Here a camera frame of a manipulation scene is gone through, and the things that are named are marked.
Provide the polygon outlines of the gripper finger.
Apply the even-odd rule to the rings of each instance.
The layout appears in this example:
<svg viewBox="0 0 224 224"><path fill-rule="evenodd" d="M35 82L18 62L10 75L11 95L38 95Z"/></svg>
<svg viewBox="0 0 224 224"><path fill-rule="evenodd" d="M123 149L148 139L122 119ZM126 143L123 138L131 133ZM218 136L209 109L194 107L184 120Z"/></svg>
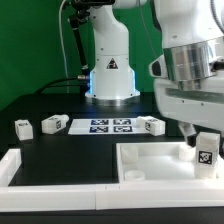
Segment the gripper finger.
<svg viewBox="0 0 224 224"><path fill-rule="evenodd" d="M178 127L183 134L186 144L189 146L194 146L196 139L196 130L194 126L190 123L179 121Z"/></svg>

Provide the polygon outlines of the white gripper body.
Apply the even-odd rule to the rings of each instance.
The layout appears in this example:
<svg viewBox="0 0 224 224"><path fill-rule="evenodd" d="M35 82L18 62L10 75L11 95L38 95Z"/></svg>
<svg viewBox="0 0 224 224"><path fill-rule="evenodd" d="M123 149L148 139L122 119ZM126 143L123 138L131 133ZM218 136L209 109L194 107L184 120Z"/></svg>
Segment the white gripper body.
<svg viewBox="0 0 224 224"><path fill-rule="evenodd" d="M157 107L162 116L207 128L224 128L224 79L208 78L201 88L181 91L167 79L154 81Z"/></svg>

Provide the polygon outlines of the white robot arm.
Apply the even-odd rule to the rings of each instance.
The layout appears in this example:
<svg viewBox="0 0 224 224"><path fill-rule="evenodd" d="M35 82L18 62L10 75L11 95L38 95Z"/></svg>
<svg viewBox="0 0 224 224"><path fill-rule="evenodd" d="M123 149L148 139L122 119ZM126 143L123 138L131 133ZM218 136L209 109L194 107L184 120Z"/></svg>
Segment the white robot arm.
<svg viewBox="0 0 224 224"><path fill-rule="evenodd" d="M71 0L77 21L90 21L94 31L87 99L119 103L138 95L128 29L113 11L145 3L162 33L163 54L149 65L160 113L186 137L195 126L224 132L224 0Z"/></svg>

